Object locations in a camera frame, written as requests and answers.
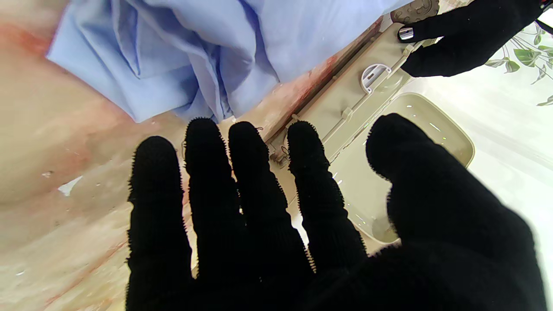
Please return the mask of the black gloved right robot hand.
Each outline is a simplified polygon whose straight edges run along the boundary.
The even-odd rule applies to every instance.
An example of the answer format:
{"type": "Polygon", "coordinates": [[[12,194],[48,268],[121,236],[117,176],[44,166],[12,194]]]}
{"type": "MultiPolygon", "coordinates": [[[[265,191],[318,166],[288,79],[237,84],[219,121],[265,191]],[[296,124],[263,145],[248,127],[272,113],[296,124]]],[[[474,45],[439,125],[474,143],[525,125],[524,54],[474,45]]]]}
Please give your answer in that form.
{"type": "Polygon", "coordinates": [[[391,182],[400,238],[367,254],[312,124],[288,130],[306,247],[257,128],[225,144],[197,118],[185,136],[199,274],[182,218],[173,145],[150,136],[130,176],[127,311],[545,311],[533,233],[458,160],[399,114],[379,117],[365,152],[391,182]]]}

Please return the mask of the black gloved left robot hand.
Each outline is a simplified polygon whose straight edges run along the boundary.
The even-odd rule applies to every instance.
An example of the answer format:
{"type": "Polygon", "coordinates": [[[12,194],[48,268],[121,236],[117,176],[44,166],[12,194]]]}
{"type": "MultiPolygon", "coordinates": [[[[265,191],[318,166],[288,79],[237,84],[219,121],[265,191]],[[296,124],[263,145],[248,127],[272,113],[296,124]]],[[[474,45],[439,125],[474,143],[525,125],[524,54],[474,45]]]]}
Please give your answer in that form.
{"type": "Polygon", "coordinates": [[[401,68],[412,77],[451,77],[480,67],[551,4],[550,0],[474,0],[406,24],[397,33],[400,42],[439,41],[412,52],[401,68]]]}

